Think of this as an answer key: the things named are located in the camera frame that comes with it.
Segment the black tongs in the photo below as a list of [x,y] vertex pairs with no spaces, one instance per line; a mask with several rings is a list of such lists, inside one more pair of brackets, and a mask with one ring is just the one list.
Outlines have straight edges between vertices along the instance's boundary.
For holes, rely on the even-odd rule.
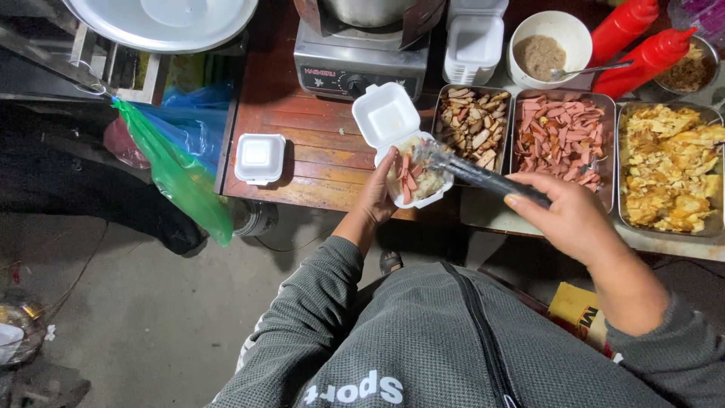
[[425,168],[448,171],[473,186],[492,191],[501,199],[508,194],[514,194],[526,197],[547,210],[551,206],[551,200],[539,190],[459,158],[434,140],[426,140],[413,147],[413,162],[420,163]]

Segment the metal tray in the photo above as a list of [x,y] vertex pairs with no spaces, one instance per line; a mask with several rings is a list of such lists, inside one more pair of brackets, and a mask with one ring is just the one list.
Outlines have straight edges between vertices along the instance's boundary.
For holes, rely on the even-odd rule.
[[602,151],[604,152],[604,158],[598,161],[598,174],[602,178],[602,184],[600,185],[597,195],[604,204],[604,209],[609,213],[614,207],[614,192],[615,192],[615,180],[616,180],[616,104],[612,98],[603,94],[593,94],[591,92],[578,92],[578,91],[563,91],[559,89],[551,89],[548,91],[540,89],[527,89],[521,91],[516,95],[513,108],[512,122],[514,126],[511,131],[511,143],[509,148],[510,153],[510,169],[509,171],[513,174],[518,171],[518,161],[516,160],[513,147],[518,140],[518,124],[523,119],[522,112],[522,99],[537,98],[542,95],[546,95],[550,101],[563,101],[564,99],[576,99],[580,101],[592,101],[594,105],[604,111],[604,116],[601,119],[602,127]]
[[[440,105],[441,105],[441,97],[445,94],[448,94],[449,89],[458,90],[458,89],[464,89],[464,88],[468,88],[471,91],[480,92],[482,96],[485,94],[489,94],[493,97],[495,94],[499,94],[501,92],[508,92],[509,94],[511,93],[507,89],[492,88],[490,86],[466,86],[466,85],[446,85],[446,86],[444,86],[441,89],[441,91],[438,93],[438,100],[436,101],[436,110],[435,110],[434,116],[433,116],[433,126],[431,127],[431,134],[439,142],[442,142],[442,140],[440,140],[438,138],[438,135],[436,135],[436,123],[438,123],[438,120],[439,120],[438,109],[440,108]],[[507,141],[508,141],[508,138],[510,137],[511,129],[513,128],[511,126],[511,120],[513,119],[513,115],[512,115],[513,109],[511,108],[511,101],[513,100],[513,96],[508,97],[507,99],[504,99],[504,100],[506,101],[506,104],[507,104],[506,114],[504,115],[504,117],[507,119],[507,122],[506,122],[506,127],[504,127],[503,137],[501,138],[499,145],[496,147],[497,154],[496,154],[496,158],[494,159],[494,172],[496,172],[497,174],[502,174],[503,162],[506,158],[506,147],[508,146]],[[462,183],[460,180],[457,180],[456,184],[468,186],[468,184]]]
[[[646,103],[646,102],[630,102],[625,104],[620,113],[617,120],[618,126],[620,129],[618,129],[617,135],[623,134],[624,135],[624,124],[626,123],[629,116],[638,109],[643,108],[651,108],[655,107],[657,105],[665,105],[666,107],[669,107],[672,110],[677,110],[681,107],[688,107],[695,112],[700,113],[700,119],[705,123],[710,123],[712,121],[720,121],[722,123],[722,116],[720,114],[709,107],[706,106],[699,106],[699,105],[688,105],[688,104],[677,104],[677,103]],[[658,234],[674,234],[674,235],[684,235],[686,237],[717,237],[722,232],[723,229],[725,229],[725,219],[724,219],[724,203],[725,198],[723,194],[725,194],[725,177],[723,185],[721,186],[721,191],[723,194],[718,195],[717,197],[712,197],[710,199],[710,204],[712,205],[712,208],[716,210],[716,212],[712,215],[710,215],[708,218],[705,219],[705,229],[696,232],[694,234],[691,234],[689,232],[674,232],[674,231],[661,231],[659,229],[653,228],[653,227],[635,227],[627,221],[627,213],[626,208],[624,207],[624,196],[621,193],[621,187],[624,185],[624,177],[626,174],[624,174],[623,169],[624,166],[629,162],[629,156],[626,152],[622,151],[621,145],[619,143],[619,137],[617,137],[617,152],[618,152],[618,170],[617,170],[617,180],[618,180],[618,190],[619,190],[619,218],[622,220],[624,225],[628,226],[629,228],[638,230],[638,231],[651,231],[656,232]],[[725,152],[720,157],[720,161],[715,164],[715,167],[711,171],[710,174],[725,174],[724,169],[724,163],[725,163]]]

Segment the foot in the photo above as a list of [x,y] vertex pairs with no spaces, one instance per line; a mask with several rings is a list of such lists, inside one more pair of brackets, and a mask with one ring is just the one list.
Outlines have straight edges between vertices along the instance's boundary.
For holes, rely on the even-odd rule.
[[383,276],[390,274],[403,267],[403,260],[396,250],[383,250],[380,254],[380,273]]

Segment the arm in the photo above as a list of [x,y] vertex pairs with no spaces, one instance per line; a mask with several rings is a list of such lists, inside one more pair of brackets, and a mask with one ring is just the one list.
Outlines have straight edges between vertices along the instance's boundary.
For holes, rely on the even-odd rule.
[[344,340],[365,254],[376,227],[396,210],[385,185],[396,154],[383,159],[332,236],[282,282],[244,342],[236,373],[209,407],[292,405]]
[[588,268],[610,328],[608,340],[622,353],[622,365],[676,404],[725,406],[724,342],[700,314],[668,294],[617,234],[599,198],[544,174],[509,177],[551,199],[548,211],[519,196],[505,202]]

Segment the sweatshirt sleeve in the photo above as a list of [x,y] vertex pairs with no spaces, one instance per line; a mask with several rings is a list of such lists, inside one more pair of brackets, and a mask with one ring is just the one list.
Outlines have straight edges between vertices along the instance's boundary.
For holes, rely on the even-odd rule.
[[677,407],[725,407],[725,341],[703,314],[671,297],[662,324],[634,337],[607,323],[621,364]]
[[244,342],[236,373],[208,407],[293,405],[347,334],[362,272],[357,247],[329,237],[282,282]]

